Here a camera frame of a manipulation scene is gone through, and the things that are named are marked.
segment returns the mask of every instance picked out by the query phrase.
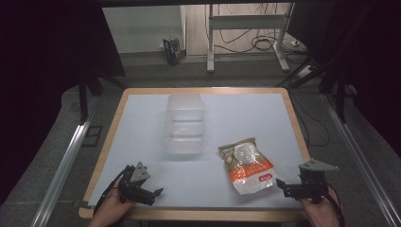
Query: gray carpet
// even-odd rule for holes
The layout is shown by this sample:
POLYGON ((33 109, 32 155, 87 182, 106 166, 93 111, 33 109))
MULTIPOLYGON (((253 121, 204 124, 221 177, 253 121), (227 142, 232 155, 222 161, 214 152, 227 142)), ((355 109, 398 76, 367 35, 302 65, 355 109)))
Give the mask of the gray carpet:
MULTIPOLYGON (((174 67, 151 62, 145 65, 128 65, 125 70, 127 77, 120 80, 130 87, 271 87, 286 75, 281 72, 277 60, 271 57, 255 61, 226 61, 222 58, 216 62, 216 72, 213 75, 206 73, 204 61, 185 62, 174 67)), ((88 220, 78 216, 78 204, 92 176, 123 92, 107 81, 101 82, 104 94, 100 97, 92 121, 92 126, 103 127, 99 142, 95 147, 80 148, 47 226, 86 226, 88 223, 88 220)), ((319 79, 314 79, 291 92, 310 155, 340 168, 340 172, 327 173, 327 179, 340 194, 347 226, 387 226, 350 151, 323 105, 317 92, 317 84, 319 79)), ((52 131, 26 174, 0 208, 0 226, 27 226, 31 223, 78 125, 78 106, 78 89, 65 92, 62 108, 52 131)), ((400 210, 401 181, 397 178, 401 169, 399 158, 360 115, 352 105, 352 100, 346 102, 346 117, 348 126, 366 153, 369 163, 400 210)), ((125 226, 128 225, 137 223, 128 221, 125 226)))

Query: wall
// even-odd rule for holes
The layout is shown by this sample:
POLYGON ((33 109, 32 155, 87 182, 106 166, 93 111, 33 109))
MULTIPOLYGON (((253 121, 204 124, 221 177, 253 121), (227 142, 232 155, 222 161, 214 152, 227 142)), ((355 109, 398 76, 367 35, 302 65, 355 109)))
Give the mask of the wall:
POLYGON ((162 39, 173 31, 184 49, 183 7, 103 9, 118 53, 161 51, 162 39))

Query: human hand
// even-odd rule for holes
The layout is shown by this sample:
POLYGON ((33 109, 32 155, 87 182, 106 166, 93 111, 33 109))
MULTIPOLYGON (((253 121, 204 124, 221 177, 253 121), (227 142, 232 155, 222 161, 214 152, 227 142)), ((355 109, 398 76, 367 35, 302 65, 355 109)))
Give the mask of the human hand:
MULTIPOLYGON (((328 194, 333 198, 336 204, 339 204, 339 199, 331 187, 328 189, 328 194)), ((309 222, 313 227, 340 226, 336 210, 327 198, 323 198, 319 204, 314 204, 307 199, 299 199, 299 202, 303 205, 309 222)))
POLYGON ((121 203, 120 195, 118 193, 118 184, 121 179, 118 179, 112 190, 107 194, 103 203, 98 208, 89 227, 103 227, 109 226, 120 220, 131 207, 136 204, 136 201, 126 201, 121 203))

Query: black curtain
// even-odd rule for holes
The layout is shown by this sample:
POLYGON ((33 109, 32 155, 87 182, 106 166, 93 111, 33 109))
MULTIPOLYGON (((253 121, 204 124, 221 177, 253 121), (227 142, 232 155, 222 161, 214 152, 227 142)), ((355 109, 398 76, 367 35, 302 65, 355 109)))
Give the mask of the black curtain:
POLYGON ((55 122, 61 95, 81 77, 124 76, 124 71, 94 2, 2 1, 0 29, 3 203, 55 122))
POLYGON ((397 1, 375 1, 343 67, 355 105, 401 157, 400 10, 397 1))

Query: wooden table frame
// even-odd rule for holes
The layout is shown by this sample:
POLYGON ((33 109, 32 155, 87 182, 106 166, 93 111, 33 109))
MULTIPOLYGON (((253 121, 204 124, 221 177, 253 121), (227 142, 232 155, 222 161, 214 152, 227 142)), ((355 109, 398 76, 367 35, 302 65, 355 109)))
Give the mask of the wooden table frame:
MULTIPOLYGON (((298 124, 289 95, 284 88, 130 88, 121 97, 117 111, 114 115, 112 125, 107 134, 102 151, 100 152, 97 164, 86 190, 84 201, 89 201, 100 177, 101 171, 106 162, 109 150, 112 146, 118 123, 124 112, 129 95, 169 95, 175 93, 199 93, 199 94, 281 94, 286 105, 289 120, 301 151, 304 161, 310 159, 304 137, 298 124)), ((79 215, 82 218, 92 218, 93 209, 79 208, 79 215)), ((305 219, 305 212, 302 209, 217 209, 217 208, 176 208, 176 207, 133 207, 127 214, 127 218, 137 220, 218 220, 218 221, 272 221, 272 222, 293 222, 305 219)))

